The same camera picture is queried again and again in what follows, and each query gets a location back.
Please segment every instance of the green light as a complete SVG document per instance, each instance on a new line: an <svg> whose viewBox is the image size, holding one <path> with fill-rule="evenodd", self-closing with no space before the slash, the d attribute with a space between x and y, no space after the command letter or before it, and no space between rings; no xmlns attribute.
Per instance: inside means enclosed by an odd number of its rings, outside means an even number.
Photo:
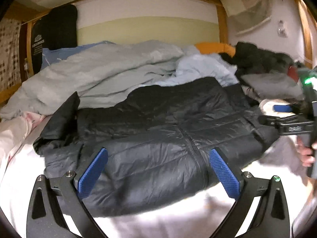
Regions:
<svg viewBox="0 0 317 238"><path fill-rule="evenodd" d="M310 84L312 83L312 78L308 78L307 80L304 81L304 84Z"/></svg>

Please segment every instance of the bed sheet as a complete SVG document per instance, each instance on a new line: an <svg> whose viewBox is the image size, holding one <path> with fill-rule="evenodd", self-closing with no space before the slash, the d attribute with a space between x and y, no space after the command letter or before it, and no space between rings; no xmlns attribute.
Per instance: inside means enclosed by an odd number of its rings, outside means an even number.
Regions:
<svg viewBox="0 0 317 238"><path fill-rule="evenodd" d="M26 237L26 218L30 196L36 177L43 174L44 159L33 149L50 117L36 127L11 160L0 185L0 206L10 223ZM254 176L270 179L279 175L286 193L290 221L298 215L305 204L312 185L305 176L294 146L289 137L281 137L264 156L247 166ZM259 198L255 198L249 214L237 235L244 233L256 210ZM95 218L109 238L190 238L209 237L233 205L234 200L226 195L221 184L201 191L195 196L172 205L137 215L110 218ZM79 235L70 216L64 215L70 230Z"/></svg>

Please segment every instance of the orange pillow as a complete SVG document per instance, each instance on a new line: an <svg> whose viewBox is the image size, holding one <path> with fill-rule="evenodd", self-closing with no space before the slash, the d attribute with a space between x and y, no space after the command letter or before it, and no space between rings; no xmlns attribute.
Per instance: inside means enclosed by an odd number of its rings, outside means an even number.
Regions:
<svg viewBox="0 0 317 238"><path fill-rule="evenodd" d="M236 49L234 47L218 42L202 42L195 44L195 46L201 54L227 53L233 57L236 53Z"/></svg>

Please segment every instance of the checkered curtain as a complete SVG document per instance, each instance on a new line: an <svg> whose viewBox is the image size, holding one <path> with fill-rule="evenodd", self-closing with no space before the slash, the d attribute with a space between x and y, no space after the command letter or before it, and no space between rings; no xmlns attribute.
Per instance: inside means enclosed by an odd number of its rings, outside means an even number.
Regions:
<svg viewBox="0 0 317 238"><path fill-rule="evenodd" d="M21 83L19 36L21 22L3 18L0 21L0 91Z"/></svg>

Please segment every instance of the blue gripper pad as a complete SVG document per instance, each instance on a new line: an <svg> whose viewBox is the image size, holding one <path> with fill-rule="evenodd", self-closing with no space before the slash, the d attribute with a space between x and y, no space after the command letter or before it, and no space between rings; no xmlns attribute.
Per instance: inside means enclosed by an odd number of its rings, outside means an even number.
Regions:
<svg viewBox="0 0 317 238"><path fill-rule="evenodd" d="M77 196L79 199L82 200L89 196L107 162L108 151L102 148L78 181Z"/></svg>
<svg viewBox="0 0 317 238"><path fill-rule="evenodd" d="M209 163L230 198L237 200L240 196L240 182L218 154L216 149L209 152Z"/></svg>
<svg viewBox="0 0 317 238"><path fill-rule="evenodd" d="M293 111L292 107L289 105L274 105L273 110L275 112L291 113Z"/></svg>

